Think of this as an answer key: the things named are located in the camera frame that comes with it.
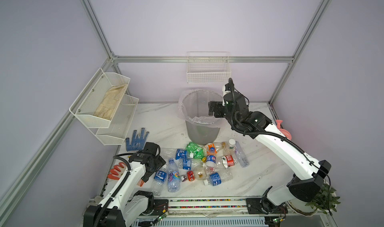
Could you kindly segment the clear bottle blue label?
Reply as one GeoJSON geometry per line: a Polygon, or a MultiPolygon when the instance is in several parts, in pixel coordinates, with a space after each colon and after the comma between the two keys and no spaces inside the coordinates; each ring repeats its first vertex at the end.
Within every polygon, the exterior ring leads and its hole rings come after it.
{"type": "Polygon", "coordinates": [[[159,197],[162,190],[163,190],[163,187],[164,187],[164,184],[167,180],[167,176],[168,176],[168,173],[167,173],[167,166],[164,165],[163,167],[161,167],[154,175],[154,180],[153,180],[153,185],[152,185],[152,189],[153,189],[153,194],[154,196],[156,197],[159,197]]]}

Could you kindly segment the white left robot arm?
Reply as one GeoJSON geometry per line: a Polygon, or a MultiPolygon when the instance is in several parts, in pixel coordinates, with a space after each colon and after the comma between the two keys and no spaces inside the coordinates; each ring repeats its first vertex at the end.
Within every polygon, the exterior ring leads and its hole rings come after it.
{"type": "Polygon", "coordinates": [[[137,191],[140,180],[147,182],[166,162],[159,145],[147,142],[142,150],[114,156],[126,165],[122,176],[97,206],[89,206],[84,214],[84,227],[129,227],[141,214],[153,212],[154,194],[137,191]]]}

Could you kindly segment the white cap clear bottle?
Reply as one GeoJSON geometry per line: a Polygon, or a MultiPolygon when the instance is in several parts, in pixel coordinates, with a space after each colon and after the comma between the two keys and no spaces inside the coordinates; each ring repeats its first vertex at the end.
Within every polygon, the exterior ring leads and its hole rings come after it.
{"type": "Polygon", "coordinates": [[[229,150],[232,154],[235,154],[237,161],[242,168],[246,168],[250,165],[249,160],[238,141],[235,141],[234,139],[230,139],[229,150]]]}

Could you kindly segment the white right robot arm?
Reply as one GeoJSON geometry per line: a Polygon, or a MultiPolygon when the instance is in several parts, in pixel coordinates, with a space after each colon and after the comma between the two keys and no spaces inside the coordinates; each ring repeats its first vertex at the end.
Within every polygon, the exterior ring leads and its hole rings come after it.
{"type": "Polygon", "coordinates": [[[324,186],[331,164],[319,161],[284,136],[276,125],[260,111],[250,111],[246,98],[229,90],[221,101],[210,101],[209,116],[226,119],[231,129],[257,140],[277,155],[294,175],[285,185],[269,187],[260,199],[261,211],[274,212],[293,199],[311,202],[324,186]]]}

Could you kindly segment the blue label bottle front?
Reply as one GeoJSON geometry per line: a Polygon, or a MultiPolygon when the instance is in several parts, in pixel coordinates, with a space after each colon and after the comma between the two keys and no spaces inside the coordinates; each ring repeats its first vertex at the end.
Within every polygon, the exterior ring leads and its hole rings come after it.
{"type": "Polygon", "coordinates": [[[221,170],[210,174],[203,184],[205,186],[218,186],[225,182],[231,181],[233,179],[233,174],[230,170],[221,170]]]}

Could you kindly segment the colourful label water bottle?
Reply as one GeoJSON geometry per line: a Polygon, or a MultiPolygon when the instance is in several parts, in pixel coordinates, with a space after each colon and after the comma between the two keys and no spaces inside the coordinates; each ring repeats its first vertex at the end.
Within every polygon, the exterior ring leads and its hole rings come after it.
{"type": "Polygon", "coordinates": [[[179,168],[173,158],[168,161],[168,192],[176,193],[181,189],[179,168]]]}

